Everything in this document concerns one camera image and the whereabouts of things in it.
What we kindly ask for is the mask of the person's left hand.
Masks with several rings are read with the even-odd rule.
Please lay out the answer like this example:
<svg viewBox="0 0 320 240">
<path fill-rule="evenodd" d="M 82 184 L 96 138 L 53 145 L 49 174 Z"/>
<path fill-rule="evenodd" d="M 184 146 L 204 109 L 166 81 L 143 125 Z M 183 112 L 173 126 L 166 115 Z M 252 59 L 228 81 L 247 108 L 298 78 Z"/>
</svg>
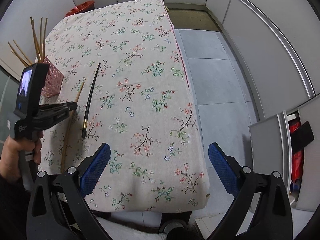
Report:
<svg viewBox="0 0 320 240">
<path fill-rule="evenodd" d="M 18 168 L 20 151 L 35 151 L 33 160 L 37 165 L 40 165 L 42 148 L 41 139 L 43 138 L 43 132 L 39 131 L 37 136 L 38 140 L 36 142 L 25 138 L 15 140 L 10 136 L 7 137 L 1 153 L 0 169 L 2 178 L 10 183 L 13 183 L 21 177 L 20 170 Z"/>
</svg>

